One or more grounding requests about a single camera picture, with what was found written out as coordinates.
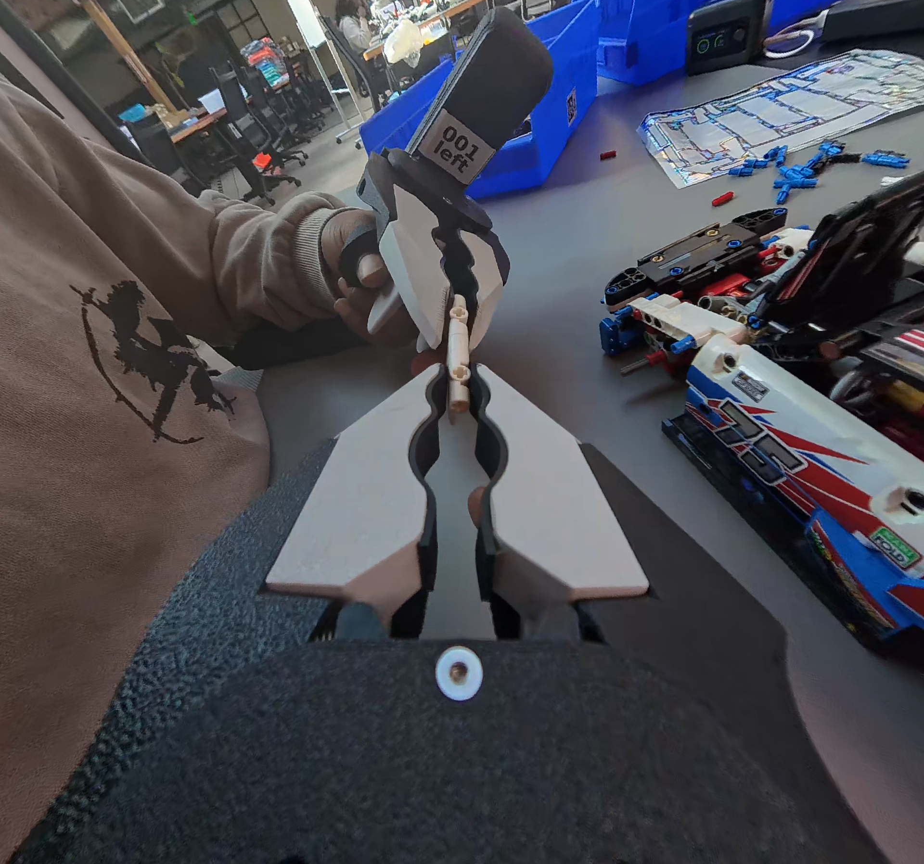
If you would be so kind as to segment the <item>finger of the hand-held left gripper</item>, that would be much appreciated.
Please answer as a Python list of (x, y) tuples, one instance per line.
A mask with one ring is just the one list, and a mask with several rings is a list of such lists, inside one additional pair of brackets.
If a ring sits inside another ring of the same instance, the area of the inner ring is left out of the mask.
[(468, 271), (475, 282), (474, 308), (468, 314), (469, 335), (484, 336), (502, 299), (510, 260), (492, 232), (480, 235), (461, 229), (458, 236), (468, 250), (471, 259)]
[(403, 306), (424, 345), (437, 349), (446, 345), (448, 312), (457, 293), (445, 272), (443, 253), (433, 238), (438, 219), (412, 193), (397, 192), (395, 201), (397, 217), (387, 224), (379, 241), (379, 254), (391, 287), (382, 290), (377, 298), (377, 329)]

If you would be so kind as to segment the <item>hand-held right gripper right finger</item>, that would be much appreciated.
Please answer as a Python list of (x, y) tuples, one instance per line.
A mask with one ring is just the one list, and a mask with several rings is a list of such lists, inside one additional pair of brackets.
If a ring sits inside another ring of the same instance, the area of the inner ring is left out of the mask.
[(476, 364), (480, 501), (476, 569), (497, 639), (580, 639), (579, 607), (639, 599), (650, 581), (582, 443)]

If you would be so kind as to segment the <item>white toy brick beam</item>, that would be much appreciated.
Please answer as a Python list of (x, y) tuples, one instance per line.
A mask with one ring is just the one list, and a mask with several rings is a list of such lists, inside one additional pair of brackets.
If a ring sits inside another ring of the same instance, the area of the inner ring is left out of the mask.
[(469, 411), (470, 377), (468, 305), (464, 296), (455, 294), (448, 312), (446, 337), (447, 413), (451, 424)]

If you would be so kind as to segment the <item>person's left forearm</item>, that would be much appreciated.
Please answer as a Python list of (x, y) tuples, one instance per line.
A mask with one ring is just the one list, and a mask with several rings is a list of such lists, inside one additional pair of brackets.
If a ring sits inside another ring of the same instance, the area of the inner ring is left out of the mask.
[(141, 280), (181, 329), (217, 346), (266, 322), (287, 331), (333, 319), (338, 258), (358, 212), (307, 192), (273, 213), (215, 191), (139, 193), (155, 241)]

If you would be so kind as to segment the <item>grey desk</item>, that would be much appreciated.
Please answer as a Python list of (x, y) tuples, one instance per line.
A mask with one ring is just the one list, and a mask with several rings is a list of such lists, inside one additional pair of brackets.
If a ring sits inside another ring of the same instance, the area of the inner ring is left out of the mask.
[[(661, 432), (682, 408), (663, 372), (623, 377), (605, 358), (598, 322), (605, 283), (641, 254), (710, 220), (769, 206), (769, 176), (678, 190), (638, 135), (651, 112), (704, 103), (796, 62), (745, 65), (642, 87), (603, 80), (545, 185), (487, 203), (511, 275), (476, 360), (579, 440), (594, 445), (769, 609), (787, 631), (798, 708), (822, 759), (891, 862), (922, 862), (922, 673), (866, 650)], [(618, 156), (601, 162), (600, 153)], [(713, 213), (731, 186), (735, 198)], [(363, 347), (266, 370), (258, 397), (273, 477), (293, 469), (410, 376), (409, 351)], [(438, 570), (424, 639), (492, 638), (479, 601), (476, 531), (466, 497), (483, 472), (475, 425), (441, 422), (430, 472)]]

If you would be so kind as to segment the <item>person's left hand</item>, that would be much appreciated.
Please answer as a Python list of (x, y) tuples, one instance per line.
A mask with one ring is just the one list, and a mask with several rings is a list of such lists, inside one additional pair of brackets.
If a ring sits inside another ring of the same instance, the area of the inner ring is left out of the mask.
[(368, 330), (372, 306), (379, 292), (390, 282), (385, 263), (378, 254), (366, 254), (359, 259), (356, 276), (360, 287), (351, 286), (342, 276), (340, 257), (347, 237), (355, 229), (374, 222), (372, 211), (351, 208), (332, 216), (321, 230), (321, 256), (337, 280), (338, 298), (334, 302), (334, 311), (353, 333), (374, 346), (415, 348), (420, 333), (404, 307), (398, 309), (379, 331), (371, 333)]

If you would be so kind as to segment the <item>cluttered wooden table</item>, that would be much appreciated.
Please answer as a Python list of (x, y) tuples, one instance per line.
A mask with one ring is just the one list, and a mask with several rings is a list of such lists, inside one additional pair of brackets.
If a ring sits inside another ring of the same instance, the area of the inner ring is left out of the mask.
[(366, 0), (372, 24), (377, 30), (371, 45), (363, 52), (365, 62), (372, 62), (385, 51), (385, 39), (403, 20), (420, 28), (422, 44), (429, 45), (449, 32), (456, 17), (472, 12), (487, 0)]

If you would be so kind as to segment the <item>blue plastic bin with label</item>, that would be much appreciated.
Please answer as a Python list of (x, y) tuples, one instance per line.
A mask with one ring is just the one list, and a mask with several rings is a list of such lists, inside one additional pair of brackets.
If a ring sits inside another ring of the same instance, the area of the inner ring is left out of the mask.
[[(504, 145), (475, 178), (475, 199), (539, 187), (598, 94), (597, 52), (602, 0), (574, 0), (526, 23), (549, 50), (550, 89), (528, 117), (528, 130)], [(454, 65), (442, 61), (360, 125), (367, 154), (406, 148)]]

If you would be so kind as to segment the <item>white plastic bag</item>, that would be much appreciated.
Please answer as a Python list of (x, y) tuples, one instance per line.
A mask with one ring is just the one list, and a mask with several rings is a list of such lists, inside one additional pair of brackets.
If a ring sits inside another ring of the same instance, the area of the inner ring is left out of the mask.
[(420, 63), (423, 48), (421, 28), (410, 18), (403, 16), (385, 38), (383, 55), (389, 65), (404, 62), (411, 69), (415, 69)]

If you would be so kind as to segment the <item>whiteboard on stand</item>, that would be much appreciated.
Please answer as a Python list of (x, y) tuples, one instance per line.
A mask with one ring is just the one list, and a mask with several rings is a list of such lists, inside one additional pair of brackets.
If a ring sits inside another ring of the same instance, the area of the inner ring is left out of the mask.
[[(312, 0), (285, 0), (285, 3), (292, 13), (308, 56), (319, 73), (339, 115), (341, 128), (336, 132), (335, 142), (337, 144), (352, 142), (355, 149), (361, 151), (363, 146), (359, 138), (359, 127), (366, 119), (365, 113), (342, 53), (335, 41), (334, 32), (327, 28), (323, 15)], [(321, 62), (320, 52), (322, 50), (328, 52), (336, 71), (340, 74), (342, 83), (338, 87), (333, 85), (330, 74)]]

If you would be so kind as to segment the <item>toy brick race car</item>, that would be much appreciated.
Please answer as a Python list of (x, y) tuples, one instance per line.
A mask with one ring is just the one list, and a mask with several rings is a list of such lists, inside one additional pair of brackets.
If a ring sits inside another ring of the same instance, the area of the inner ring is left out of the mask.
[(865, 647), (922, 669), (922, 173), (787, 225), (713, 222), (617, 273), (603, 352), (686, 385), (663, 432)]

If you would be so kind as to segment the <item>small black screen device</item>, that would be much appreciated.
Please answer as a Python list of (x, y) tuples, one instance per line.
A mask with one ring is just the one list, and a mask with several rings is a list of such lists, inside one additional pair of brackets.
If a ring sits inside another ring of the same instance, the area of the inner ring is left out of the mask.
[(769, 35), (775, 0), (709, 0), (687, 19), (685, 73), (753, 62)]

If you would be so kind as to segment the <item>person's tan printed sweatshirt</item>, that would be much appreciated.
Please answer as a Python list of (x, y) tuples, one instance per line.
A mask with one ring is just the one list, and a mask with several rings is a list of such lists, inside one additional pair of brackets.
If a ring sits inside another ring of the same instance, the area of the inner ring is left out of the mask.
[(2, 862), (266, 481), (254, 403), (214, 385), (141, 280), (155, 238), (135, 197), (164, 186), (2, 85)]

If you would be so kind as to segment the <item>holographic sticker sheet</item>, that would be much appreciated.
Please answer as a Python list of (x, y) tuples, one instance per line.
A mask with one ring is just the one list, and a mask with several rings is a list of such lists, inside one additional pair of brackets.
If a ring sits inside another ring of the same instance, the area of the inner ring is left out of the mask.
[(923, 106), (922, 58), (849, 50), (733, 95), (647, 115), (638, 129), (676, 188), (726, 176), (774, 147), (790, 153)]

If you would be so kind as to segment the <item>flat dark box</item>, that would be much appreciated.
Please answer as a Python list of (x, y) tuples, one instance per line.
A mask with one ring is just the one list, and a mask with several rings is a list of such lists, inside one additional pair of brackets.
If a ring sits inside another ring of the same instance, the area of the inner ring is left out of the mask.
[(825, 43), (922, 31), (923, 0), (841, 0), (825, 17)]

